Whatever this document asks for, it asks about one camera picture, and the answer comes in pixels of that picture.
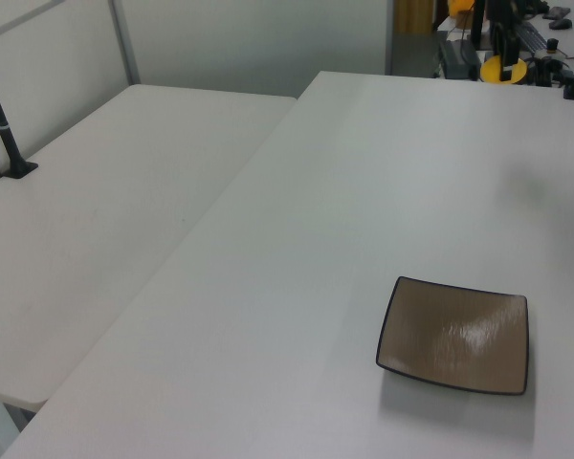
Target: metal stand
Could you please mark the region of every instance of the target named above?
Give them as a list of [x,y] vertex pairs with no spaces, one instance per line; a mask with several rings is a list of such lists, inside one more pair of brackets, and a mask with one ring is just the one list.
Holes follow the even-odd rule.
[[2,109],[2,104],[0,103],[0,137],[2,143],[4,144],[7,154],[11,159],[11,168],[5,172],[3,175],[5,177],[10,177],[12,179],[21,179],[25,177],[30,172],[38,167],[38,164],[28,163],[19,153],[19,148],[15,142],[15,138],[12,136],[11,127],[7,121],[7,117]]

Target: gray floor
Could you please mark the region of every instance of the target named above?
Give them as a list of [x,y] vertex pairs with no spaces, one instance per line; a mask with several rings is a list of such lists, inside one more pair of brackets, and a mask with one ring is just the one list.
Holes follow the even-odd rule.
[[391,74],[398,77],[430,78],[438,67],[440,33],[393,35]]

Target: yellow object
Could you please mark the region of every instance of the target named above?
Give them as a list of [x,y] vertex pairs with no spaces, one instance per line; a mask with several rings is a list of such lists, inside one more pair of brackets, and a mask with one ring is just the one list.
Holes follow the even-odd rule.
[[475,0],[449,0],[449,16],[457,17],[460,11],[469,11]]
[[485,83],[494,84],[516,84],[520,83],[527,75],[527,64],[519,59],[513,66],[513,77],[510,81],[500,81],[499,73],[501,70],[501,61],[498,55],[494,55],[480,67],[480,79]]

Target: brown plate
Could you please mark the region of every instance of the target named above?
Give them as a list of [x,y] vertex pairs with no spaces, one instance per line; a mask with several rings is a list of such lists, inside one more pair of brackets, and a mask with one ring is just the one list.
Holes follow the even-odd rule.
[[527,298],[398,278],[376,363],[455,389],[522,395],[527,387]]

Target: tabletop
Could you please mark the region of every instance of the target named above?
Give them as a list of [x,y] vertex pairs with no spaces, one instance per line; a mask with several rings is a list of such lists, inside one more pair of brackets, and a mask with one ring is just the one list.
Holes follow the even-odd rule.
[[[559,40],[559,49],[563,51],[568,57],[574,57],[574,0],[548,0],[550,7],[569,7],[572,11],[566,16],[566,19],[572,21],[572,29],[564,31],[552,31],[548,25],[550,20],[544,19],[543,14],[538,14],[529,22],[540,32],[544,38],[557,38]],[[567,61],[570,67],[574,70],[574,59]]]
[[[525,395],[379,368],[400,275],[525,295]],[[321,73],[5,459],[389,456],[574,458],[560,90]]]
[[[564,53],[568,55],[568,57],[574,57],[574,0],[548,0],[547,2],[551,7],[569,7],[572,9],[570,14],[566,17],[572,21],[572,29],[564,30],[564,31],[552,31],[549,29],[548,24],[551,22],[548,19],[543,18],[543,14],[536,15],[533,19],[530,19],[529,22],[532,23],[534,27],[540,32],[544,38],[557,38],[559,43],[559,49],[562,50]],[[489,23],[485,21],[483,25],[483,32],[489,30]],[[440,26],[438,26],[439,32],[447,32],[448,39],[451,41],[459,40],[462,36],[462,30],[457,29],[455,27],[455,19],[448,17],[445,19]],[[574,65],[570,62],[574,62],[574,59],[570,59],[567,61],[574,69]]]
[[294,102],[132,86],[0,180],[0,401],[40,408]]

